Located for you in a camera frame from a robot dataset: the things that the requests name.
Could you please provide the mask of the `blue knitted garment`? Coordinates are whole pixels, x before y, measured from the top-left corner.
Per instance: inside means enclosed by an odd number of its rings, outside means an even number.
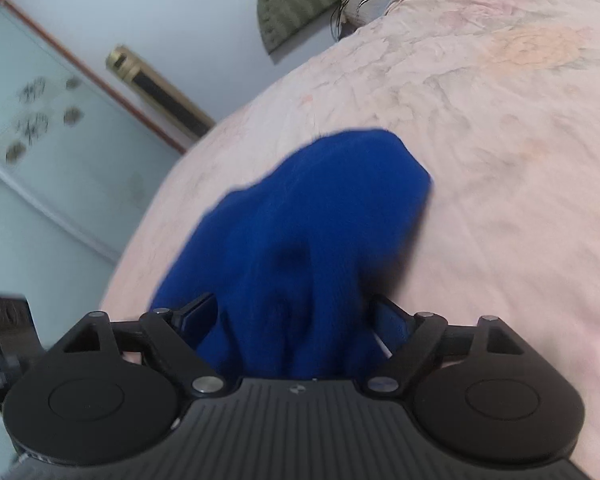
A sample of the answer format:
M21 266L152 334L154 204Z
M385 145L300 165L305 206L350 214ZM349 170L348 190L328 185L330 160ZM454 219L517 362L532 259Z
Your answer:
M367 298L430 188L390 131L324 136L205 214L151 304L175 310L215 296L208 335L184 337L228 378L361 378L385 359Z

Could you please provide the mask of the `frosted glass sliding door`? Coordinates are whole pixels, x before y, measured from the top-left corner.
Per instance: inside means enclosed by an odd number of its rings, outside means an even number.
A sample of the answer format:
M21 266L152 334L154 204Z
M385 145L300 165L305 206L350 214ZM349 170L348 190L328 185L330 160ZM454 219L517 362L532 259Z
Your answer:
M0 294L28 300L44 347L99 306L177 160L0 2Z

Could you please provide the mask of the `gold tower air conditioner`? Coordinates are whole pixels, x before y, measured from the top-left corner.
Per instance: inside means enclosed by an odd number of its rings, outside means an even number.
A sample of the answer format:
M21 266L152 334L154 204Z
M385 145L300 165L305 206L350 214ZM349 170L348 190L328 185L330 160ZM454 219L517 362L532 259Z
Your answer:
M210 116L128 47L115 47L106 58L106 66L192 140L201 139L215 126Z

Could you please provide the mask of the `pink bed sheet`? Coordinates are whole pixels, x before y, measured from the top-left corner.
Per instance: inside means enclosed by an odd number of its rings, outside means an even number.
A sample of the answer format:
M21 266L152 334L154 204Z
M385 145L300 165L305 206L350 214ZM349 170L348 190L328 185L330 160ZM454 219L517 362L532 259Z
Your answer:
M102 308L138 315L227 191L365 127L395 133L434 180L392 299L512 326L581 393L573 457L600 479L600 0L392 0L187 152Z

